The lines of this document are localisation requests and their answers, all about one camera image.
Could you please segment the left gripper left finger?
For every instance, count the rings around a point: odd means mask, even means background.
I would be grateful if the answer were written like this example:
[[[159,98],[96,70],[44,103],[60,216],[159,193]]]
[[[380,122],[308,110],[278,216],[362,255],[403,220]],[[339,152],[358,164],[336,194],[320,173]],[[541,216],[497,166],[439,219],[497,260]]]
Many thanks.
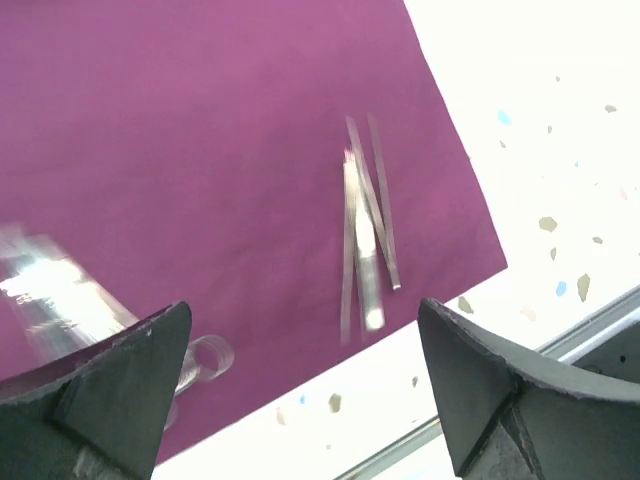
[[[191,327],[178,302],[2,380],[2,478],[150,478]]]

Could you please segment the steel tweezers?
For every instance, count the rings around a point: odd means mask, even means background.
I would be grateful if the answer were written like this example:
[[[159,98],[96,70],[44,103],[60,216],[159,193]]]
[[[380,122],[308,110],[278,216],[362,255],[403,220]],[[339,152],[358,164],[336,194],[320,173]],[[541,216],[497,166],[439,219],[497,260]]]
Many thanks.
[[[340,338],[349,342],[353,282],[357,280],[361,321],[367,332],[385,325],[372,214],[360,180],[356,155],[344,151],[344,244],[340,307]]]

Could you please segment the thin steel probe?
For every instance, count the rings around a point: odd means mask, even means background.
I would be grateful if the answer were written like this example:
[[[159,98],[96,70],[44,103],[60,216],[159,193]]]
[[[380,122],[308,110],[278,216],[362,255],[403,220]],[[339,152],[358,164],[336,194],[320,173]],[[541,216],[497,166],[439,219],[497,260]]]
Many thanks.
[[[401,289],[401,280],[398,271],[384,156],[377,121],[371,114],[367,115],[367,121],[372,143],[374,166],[377,175],[378,193],[374,192],[374,186],[371,180],[371,175],[369,174],[356,122],[350,116],[345,117],[347,132],[351,142],[351,151],[355,155],[359,182],[364,193],[365,204],[368,207],[374,231],[381,247],[382,255],[390,277],[391,288],[393,291],[398,291]]]

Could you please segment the purple surgical kit cloth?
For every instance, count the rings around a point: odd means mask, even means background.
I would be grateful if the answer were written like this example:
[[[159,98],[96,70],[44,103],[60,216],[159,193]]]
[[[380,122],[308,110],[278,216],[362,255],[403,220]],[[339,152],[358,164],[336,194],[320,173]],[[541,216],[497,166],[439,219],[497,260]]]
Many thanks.
[[[506,266],[402,2],[2,3],[2,222],[140,316],[187,302],[235,351],[161,459],[368,345],[339,339],[347,118],[381,138],[395,331]]]

